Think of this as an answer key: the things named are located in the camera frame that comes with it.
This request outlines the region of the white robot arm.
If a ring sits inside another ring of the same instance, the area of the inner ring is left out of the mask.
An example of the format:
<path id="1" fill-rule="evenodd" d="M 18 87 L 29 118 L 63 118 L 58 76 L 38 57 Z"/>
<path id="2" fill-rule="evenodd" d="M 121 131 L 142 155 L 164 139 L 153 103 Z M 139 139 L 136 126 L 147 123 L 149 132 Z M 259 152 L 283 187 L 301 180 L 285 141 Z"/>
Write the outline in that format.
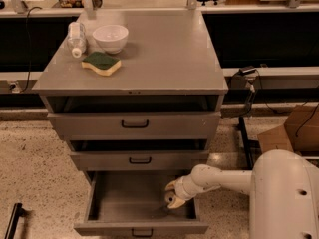
<path id="1" fill-rule="evenodd" d="M 319 239 L 319 167 L 293 152 L 263 153 L 250 170 L 195 166 L 165 187 L 170 209 L 227 188 L 249 196 L 250 239 Z"/>

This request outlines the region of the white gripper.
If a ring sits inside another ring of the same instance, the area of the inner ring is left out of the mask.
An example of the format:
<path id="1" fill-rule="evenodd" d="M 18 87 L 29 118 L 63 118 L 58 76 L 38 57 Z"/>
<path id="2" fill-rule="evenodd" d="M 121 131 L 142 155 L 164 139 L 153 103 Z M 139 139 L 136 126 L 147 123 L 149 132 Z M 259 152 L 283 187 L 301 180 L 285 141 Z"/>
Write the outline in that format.
<path id="1" fill-rule="evenodd" d="M 170 209 L 177 209 L 185 204 L 185 201 L 191 200 L 196 194 L 196 185 L 190 176 L 183 176 L 177 180 L 171 181 L 165 191 L 175 191 L 174 204 Z"/>

